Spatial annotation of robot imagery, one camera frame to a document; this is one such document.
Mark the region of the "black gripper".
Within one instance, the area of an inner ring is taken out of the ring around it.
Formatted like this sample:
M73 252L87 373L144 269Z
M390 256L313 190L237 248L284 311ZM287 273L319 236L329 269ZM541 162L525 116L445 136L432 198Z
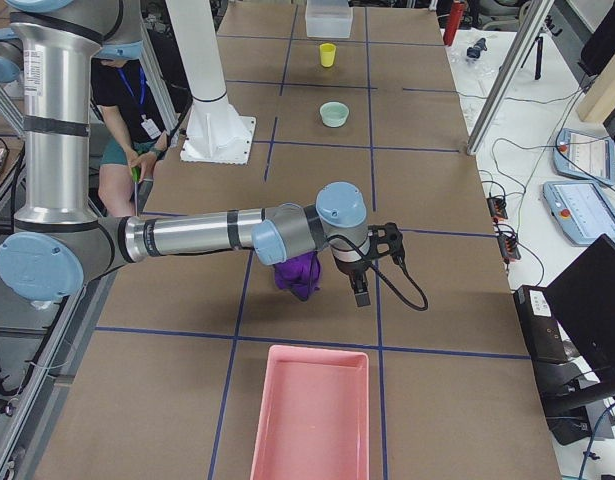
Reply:
M358 307L369 306L370 295L365 274L369 269L369 262L354 250L341 250L337 247L333 248L333 257L337 268L350 277L356 305Z

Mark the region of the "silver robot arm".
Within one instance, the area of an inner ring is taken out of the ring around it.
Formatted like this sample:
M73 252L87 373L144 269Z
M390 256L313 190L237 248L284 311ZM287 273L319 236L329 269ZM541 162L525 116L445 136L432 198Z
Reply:
M27 193L0 247L0 277L30 300L54 300L148 257L253 250L266 265L330 248L359 305L373 235L360 190L324 187L314 204L143 220L171 134L141 62L135 1L13 1L24 62Z

